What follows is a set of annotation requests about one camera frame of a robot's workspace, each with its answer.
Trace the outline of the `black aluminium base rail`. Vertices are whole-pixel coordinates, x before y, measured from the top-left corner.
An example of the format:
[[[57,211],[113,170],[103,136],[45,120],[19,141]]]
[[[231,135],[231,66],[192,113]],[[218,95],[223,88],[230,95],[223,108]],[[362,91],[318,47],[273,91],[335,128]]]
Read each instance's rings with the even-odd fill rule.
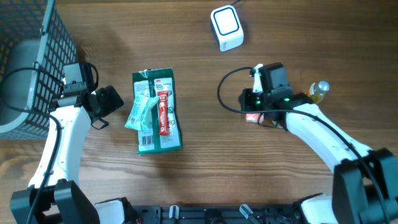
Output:
[[[249,207],[160,207],[141,205],[126,207],[121,201],[97,203],[98,223],[336,223],[327,212],[325,216],[306,217],[297,204]]]

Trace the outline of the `light green snack pouch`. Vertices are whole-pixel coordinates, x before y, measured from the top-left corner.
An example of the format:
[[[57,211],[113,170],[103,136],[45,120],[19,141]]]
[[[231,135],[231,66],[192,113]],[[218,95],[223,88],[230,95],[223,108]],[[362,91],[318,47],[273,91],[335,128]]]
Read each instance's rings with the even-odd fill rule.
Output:
[[[137,93],[125,128],[137,131],[149,131],[152,129],[152,109],[158,103],[159,97],[150,97],[145,93]]]

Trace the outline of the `white barcode scanner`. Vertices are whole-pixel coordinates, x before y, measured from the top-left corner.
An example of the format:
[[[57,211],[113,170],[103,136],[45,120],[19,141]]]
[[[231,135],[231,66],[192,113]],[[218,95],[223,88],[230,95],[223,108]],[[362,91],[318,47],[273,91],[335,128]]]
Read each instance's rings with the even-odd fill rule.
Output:
[[[214,9],[210,14],[211,28],[220,51],[239,47],[244,41],[243,27],[232,5]]]

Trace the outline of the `red Nescafe coffee stick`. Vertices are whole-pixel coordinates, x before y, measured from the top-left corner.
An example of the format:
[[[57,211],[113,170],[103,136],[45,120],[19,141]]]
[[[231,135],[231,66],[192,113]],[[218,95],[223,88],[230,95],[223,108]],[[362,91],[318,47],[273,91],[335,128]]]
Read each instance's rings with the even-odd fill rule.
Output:
[[[159,97],[159,135],[168,136],[168,91],[159,91],[157,96]]]

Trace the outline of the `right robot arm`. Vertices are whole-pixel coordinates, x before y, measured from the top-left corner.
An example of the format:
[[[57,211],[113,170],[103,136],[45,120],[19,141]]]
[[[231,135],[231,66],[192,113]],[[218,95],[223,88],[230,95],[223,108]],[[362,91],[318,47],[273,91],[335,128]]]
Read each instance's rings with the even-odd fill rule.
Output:
[[[307,223],[388,223],[397,219],[397,159],[372,150],[330,121],[304,93],[293,93],[281,63],[250,69],[252,88],[239,97],[244,112],[261,112],[299,137],[333,173],[330,196],[300,203]]]

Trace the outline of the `red Kleenex tissue pack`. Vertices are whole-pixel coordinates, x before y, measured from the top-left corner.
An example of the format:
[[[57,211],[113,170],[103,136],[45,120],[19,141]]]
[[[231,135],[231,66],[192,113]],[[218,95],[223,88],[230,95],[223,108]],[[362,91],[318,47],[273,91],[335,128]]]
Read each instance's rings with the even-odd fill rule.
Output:
[[[262,123],[263,121],[264,121],[264,116],[260,113],[246,114],[247,123]]]

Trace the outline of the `yellow liquid bottle silver cap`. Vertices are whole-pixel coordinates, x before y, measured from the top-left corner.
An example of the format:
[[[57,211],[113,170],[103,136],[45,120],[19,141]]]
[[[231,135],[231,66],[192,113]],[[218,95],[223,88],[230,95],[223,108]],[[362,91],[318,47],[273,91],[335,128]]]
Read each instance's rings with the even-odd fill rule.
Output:
[[[327,92],[330,90],[330,85],[326,81],[319,81],[312,83],[310,88],[307,91],[307,96],[312,99],[312,101],[316,104],[320,103]]]

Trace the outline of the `grey plastic mesh basket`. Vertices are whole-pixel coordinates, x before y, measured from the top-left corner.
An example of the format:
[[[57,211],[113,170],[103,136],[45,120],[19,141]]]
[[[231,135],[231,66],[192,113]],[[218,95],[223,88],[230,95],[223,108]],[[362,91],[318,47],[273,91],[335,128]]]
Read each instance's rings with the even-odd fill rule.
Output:
[[[45,139],[63,66],[78,60],[55,1],[1,1],[1,139]]]

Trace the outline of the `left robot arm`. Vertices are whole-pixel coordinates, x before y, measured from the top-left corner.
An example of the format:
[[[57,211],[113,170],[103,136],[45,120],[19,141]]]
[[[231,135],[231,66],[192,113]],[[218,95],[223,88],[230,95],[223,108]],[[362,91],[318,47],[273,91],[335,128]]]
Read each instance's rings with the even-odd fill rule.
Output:
[[[49,133],[28,188],[14,192],[10,209],[17,223],[134,223],[139,215],[125,197],[92,204],[78,185],[83,145],[93,124],[124,102],[113,86],[99,88],[97,68],[63,68],[62,92],[49,104]]]

